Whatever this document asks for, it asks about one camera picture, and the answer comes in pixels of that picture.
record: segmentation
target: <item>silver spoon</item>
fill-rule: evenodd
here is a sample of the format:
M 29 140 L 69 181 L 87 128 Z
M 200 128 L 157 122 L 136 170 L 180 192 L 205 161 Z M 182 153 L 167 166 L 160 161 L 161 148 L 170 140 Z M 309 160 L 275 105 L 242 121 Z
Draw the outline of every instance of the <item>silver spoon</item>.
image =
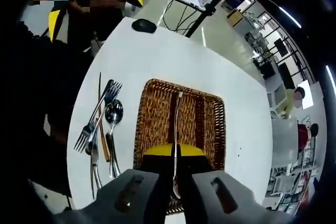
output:
M 173 196 L 175 196 L 176 199 L 181 198 L 178 188 L 177 188 L 176 172 L 177 172 L 177 119 L 179 118 L 178 111 L 180 109 L 183 91 L 180 91 L 178 94 L 179 95 L 176 99 L 176 108 L 175 108 L 175 117 L 174 117 L 174 144 L 173 144 L 173 151 L 174 151 Z
M 105 119 L 111 126 L 111 131 L 106 134 L 106 138 L 110 141 L 110 178 L 117 178 L 120 175 L 120 170 L 117 162 L 116 151 L 114 148 L 114 138 L 113 131 L 114 127 L 120 123 L 122 116 L 124 114 L 124 109 L 119 100 L 115 99 L 111 104 L 109 104 L 105 110 Z

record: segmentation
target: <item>computer mouse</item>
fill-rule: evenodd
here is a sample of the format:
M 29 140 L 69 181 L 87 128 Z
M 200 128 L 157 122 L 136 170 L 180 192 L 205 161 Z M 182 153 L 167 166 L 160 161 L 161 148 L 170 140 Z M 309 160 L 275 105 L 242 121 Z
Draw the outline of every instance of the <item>computer mouse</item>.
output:
M 156 31 L 156 25 L 147 19 L 139 18 L 132 23 L 132 28 L 136 31 L 143 31 L 144 33 L 154 33 Z

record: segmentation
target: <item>woven basket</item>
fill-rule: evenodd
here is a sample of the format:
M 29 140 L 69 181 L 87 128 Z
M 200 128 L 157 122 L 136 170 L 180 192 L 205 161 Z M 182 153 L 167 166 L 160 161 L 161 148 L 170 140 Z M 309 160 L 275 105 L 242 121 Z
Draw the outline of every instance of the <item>woven basket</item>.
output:
M 225 113 L 220 97 L 173 83 L 151 79 L 142 92 L 134 144 L 133 168 L 151 147 L 173 143 L 174 112 L 178 93 L 183 91 L 177 121 L 179 143 L 200 148 L 214 170 L 225 163 Z M 179 200 L 171 199 L 167 214 L 182 212 Z

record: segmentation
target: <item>floor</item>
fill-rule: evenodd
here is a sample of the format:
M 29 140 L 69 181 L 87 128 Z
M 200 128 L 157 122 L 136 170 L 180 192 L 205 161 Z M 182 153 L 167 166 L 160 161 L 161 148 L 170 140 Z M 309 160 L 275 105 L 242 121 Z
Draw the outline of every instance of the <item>floor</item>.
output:
M 144 0 L 144 2 L 145 6 L 142 10 L 136 11 L 136 14 L 133 13 L 129 16 L 133 16 L 134 18 L 146 18 L 158 26 L 165 27 L 163 14 L 167 9 L 170 0 Z M 184 8 L 185 5 L 173 2 L 172 6 L 165 13 L 164 20 L 170 29 L 176 29 L 176 25 L 179 23 Z M 188 7 L 185 11 L 184 18 L 193 11 L 193 9 Z M 198 17 L 198 15 L 199 13 L 192 15 L 185 21 L 185 23 L 183 23 L 183 25 L 181 25 L 180 29 L 186 28 L 190 22 L 194 21 Z M 226 21 L 226 16 L 227 12 L 219 5 L 216 8 L 215 14 L 203 21 L 203 23 L 191 36 L 191 39 L 198 41 L 204 46 L 230 60 L 263 84 L 261 75 L 250 59 L 251 56 L 253 56 L 251 47 L 229 26 Z M 46 131 L 50 131 L 47 124 L 45 125 L 45 128 Z M 68 201 L 65 196 L 43 188 L 40 185 L 35 184 L 35 187 L 37 194 L 45 202 L 51 212 L 59 213 L 68 207 Z

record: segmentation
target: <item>metal stand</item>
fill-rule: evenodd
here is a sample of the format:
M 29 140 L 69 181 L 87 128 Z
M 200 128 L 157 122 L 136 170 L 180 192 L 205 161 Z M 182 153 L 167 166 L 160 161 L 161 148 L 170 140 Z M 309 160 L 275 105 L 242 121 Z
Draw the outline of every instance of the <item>metal stand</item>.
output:
M 211 3 L 205 5 L 206 11 L 202 12 L 202 14 L 197 18 L 195 23 L 188 30 L 187 34 L 185 35 L 187 38 L 190 38 L 192 36 L 192 34 L 196 31 L 196 29 L 200 26 L 200 24 L 206 17 L 212 16 L 215 13 L 215 7 L 219 4 L 220 1 L 222 0 L 212 0 Z

